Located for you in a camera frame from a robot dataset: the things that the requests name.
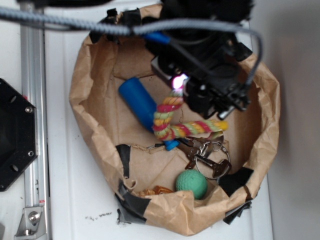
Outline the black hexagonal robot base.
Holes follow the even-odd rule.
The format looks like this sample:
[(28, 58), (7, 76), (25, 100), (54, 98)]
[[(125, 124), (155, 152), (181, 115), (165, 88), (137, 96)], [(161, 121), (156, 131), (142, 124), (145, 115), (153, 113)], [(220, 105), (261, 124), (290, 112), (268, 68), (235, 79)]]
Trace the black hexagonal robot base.
[(7, 191), (37, 157), (35, 107), (0, 80), (0, 191)]

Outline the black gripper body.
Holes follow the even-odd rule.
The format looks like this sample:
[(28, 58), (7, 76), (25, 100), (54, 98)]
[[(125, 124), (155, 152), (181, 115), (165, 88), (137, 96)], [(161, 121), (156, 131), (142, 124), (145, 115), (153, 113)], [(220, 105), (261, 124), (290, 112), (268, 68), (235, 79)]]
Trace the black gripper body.
[(250, 104), (249, 85), (239, 78), (239, 62), (252, 51), (230, 32), (206, 30), (164, 30), (168, 45), (150, 42), (155, 56), (152, 70), (170, 84), (180, 74), (183, 100), (190, 110), (209, 119), (224, 120), (233, 110), (245, 111)]

